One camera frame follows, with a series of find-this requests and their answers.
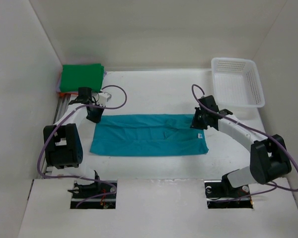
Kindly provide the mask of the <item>orange t shirt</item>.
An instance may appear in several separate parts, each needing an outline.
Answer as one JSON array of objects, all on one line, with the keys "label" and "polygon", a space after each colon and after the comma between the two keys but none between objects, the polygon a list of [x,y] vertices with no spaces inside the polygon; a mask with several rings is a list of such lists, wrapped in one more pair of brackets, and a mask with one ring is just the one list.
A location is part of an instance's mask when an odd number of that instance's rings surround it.
[{"label": "orange t shirt", "polygon": [[66,92],[66,93],[62,93],[60,92],[59,93],[59,96],[60,97],[65,97],[65,96],[77,96],[78,95],[78,92]]}]

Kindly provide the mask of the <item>green t shirt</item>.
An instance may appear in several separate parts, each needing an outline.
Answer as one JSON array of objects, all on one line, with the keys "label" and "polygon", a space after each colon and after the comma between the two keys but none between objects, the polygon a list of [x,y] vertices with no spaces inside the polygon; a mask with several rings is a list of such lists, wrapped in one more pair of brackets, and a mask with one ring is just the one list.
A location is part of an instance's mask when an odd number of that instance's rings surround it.
[{"label": "green t shirt", "polygon": [[80,87],[91,88],[99,92],[105,75],[104,66],[95,64],[64,64],[60,77],[61,93],[77,92]]}]

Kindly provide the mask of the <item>lavender t shirt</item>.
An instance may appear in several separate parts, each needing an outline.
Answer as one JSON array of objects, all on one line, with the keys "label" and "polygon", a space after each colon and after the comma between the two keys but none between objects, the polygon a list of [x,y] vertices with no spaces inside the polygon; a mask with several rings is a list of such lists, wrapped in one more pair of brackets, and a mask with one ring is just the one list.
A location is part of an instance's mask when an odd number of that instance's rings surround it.
[{"label": "lavender t shirt", "polygon": [[79,87],[89,87],[93,92],[99,92],[102,88],[105,73],[91,74],[91,73],[62,73],[56,91],[58,93],[78,92]]}]

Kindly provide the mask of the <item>teal t shirt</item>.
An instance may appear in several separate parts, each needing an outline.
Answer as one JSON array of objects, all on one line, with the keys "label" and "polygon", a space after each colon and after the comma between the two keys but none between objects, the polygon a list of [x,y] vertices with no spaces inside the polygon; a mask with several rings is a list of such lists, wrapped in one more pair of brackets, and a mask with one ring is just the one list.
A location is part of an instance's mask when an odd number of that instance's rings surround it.
[{"label": "teal t shirt", "polygon": [[89,151],[110,157],[206,154],[204,132],[190,127],[192,119],[190,114],[103,116],[95,126]]}]

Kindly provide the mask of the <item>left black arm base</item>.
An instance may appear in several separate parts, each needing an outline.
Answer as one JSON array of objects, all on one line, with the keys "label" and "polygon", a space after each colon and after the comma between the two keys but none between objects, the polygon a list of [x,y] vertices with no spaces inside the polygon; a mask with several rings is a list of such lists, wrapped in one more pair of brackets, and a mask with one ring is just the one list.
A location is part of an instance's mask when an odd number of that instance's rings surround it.
[{"label": "left black arm base", "polygon": [[71,209],[115,209],[116,208],[116,181],[110,184],[93,182],[79,184],[74,182],[73,188],[68,192],[72,194]]}]

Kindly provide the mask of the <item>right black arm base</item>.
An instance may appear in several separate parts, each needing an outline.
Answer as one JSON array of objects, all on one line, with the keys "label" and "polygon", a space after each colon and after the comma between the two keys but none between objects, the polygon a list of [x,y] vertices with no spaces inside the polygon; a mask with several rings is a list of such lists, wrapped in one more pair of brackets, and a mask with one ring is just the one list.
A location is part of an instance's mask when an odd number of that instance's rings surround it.
[{"label": "right black arm base", "polygon": [[248,185],[226,189],[220,180],[206,180],[205,195],[208,209],[252,209]]}]

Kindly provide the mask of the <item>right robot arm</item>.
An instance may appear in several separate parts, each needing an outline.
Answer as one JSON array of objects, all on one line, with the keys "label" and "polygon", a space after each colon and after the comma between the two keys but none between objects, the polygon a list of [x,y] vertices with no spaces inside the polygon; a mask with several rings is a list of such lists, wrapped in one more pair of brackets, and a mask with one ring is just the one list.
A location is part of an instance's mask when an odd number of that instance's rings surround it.
[{"label": "right robot arm", "polygon": [[191,128],[206,130],[212,127],[230,136],[250,153],[249,166],[222,176],[220,189],[224,195],[232,196],[245,185],[267,184],[292,171],[281,136],[269,137],[243,125],[231,111],[219,110],[212,95],[197,101],[199,107],[195,108]]}]

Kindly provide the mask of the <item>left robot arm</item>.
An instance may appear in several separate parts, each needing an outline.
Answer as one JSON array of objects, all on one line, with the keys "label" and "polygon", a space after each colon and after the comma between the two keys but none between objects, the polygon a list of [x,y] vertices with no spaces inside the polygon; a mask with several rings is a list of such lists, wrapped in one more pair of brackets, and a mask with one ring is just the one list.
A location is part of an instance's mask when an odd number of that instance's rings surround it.
[{"label": "left robot arm", "polygon": [[101,193],[101,184],[97,172],[88,167],[83,160],[83,148],[79,137],[78,128],[82,121],[89,120],[99,123],[103,114],[103,108],[99,106],[98,99],[104,94],[94,97],[92,89],[80,87],[78,96],[69,102],[64,115],[53,125],[43,129],[45,159],[48,166],[59,170],[65,170],[69,175],[78,179],[87,178],[84,191],[89,197],[95,198]]}]

